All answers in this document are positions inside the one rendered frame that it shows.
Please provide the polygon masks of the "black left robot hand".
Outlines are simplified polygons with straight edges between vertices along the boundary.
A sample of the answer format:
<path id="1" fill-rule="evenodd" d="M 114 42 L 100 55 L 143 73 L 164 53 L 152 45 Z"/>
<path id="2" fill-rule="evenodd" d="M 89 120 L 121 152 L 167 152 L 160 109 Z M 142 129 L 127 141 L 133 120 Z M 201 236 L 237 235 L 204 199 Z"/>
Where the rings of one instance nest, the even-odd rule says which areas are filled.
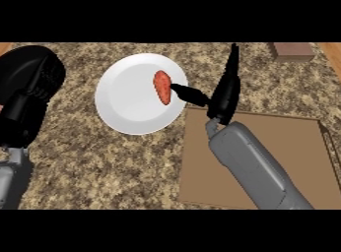
<path id="1" fill-rule="evenodd" d="M 0 56 L 0 147 L 25 148 L 35 139 L 63 78 L 62 62 L 46 47 L 22 46 Z"/>

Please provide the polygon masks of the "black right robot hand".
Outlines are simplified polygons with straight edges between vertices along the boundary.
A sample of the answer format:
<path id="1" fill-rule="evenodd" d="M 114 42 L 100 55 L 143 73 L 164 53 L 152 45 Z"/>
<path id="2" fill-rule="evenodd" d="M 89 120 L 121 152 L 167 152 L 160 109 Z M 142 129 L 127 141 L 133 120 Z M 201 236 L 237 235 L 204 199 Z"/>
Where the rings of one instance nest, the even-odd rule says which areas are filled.
<path id="1" fill-rule="evenodd" d="M 170 89 L 180 100 L 200 107 L 207 106 L 209 119 L 216 118 L 217 123 L 226 125 L 235 111 L 240 95 L 238 46 L 231 44 L 223 73 L 212 97 L 207 97 L 200 90 L 179 84 L 172 84 Z"/>

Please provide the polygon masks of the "orange sweet potato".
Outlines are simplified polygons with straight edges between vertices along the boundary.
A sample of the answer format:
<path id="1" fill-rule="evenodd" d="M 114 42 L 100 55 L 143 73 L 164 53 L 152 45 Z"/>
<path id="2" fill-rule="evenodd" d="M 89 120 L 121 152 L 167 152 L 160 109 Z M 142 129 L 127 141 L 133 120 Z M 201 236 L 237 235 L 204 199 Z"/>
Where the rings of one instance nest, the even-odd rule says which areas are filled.
<path id="1" fill-rule="evenodd" d="M 155 88 L 155 92 L 160 98 L 160 101 L 164 105 L 170 102 L 170 77 L 167 76 L 164 71 L 157 71 L 154 73 L 152 85 Z"/>

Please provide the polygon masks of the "white round plate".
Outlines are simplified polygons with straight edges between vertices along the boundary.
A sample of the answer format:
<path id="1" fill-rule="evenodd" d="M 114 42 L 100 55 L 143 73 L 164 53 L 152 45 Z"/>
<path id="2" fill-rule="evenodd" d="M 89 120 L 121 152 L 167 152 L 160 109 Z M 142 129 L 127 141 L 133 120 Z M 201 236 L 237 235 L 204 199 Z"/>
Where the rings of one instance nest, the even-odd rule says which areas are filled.
<path id="1" fill-rule="evenodd" d="M 185 101 L 176 94 L 164 105 L 152 77 L 161 70 L 175 84 L 188 85 L 179 65 L 163 55 L 139 53 L 118 60 L 105 71 L 95 90 L 95 106 L 105 124 L 129 135 L 161 130 L 177 118 Z"/>

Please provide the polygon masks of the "brown flat tray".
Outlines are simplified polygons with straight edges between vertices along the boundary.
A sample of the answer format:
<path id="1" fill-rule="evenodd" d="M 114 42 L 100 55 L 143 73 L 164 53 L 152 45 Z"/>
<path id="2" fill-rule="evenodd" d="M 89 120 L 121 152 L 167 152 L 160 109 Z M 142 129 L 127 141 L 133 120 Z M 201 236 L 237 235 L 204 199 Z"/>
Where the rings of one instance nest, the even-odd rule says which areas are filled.
<path id="1" fill-rule="evenodd" d="M 232 119 L 251 131 L 311 205 L 341 209 L 341 162 L 320 121 L 247 112 L 235 113 Z M 210 152 L 207 121 L 203 109 L 186 110 L 179 201 L 251 209 L 254 204 Z"/>

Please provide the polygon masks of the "reddish brown block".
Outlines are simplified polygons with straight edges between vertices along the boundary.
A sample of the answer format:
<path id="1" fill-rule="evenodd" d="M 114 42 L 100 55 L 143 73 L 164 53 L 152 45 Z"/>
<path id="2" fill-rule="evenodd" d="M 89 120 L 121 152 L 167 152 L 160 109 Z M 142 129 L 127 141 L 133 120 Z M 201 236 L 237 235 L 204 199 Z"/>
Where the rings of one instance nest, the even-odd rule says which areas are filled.
<path id="1" fill-rule="evenodd" d="M 277 62 L 308 62 L 314 57 L 308 42 L 269 42 L 268 46 Z"/>

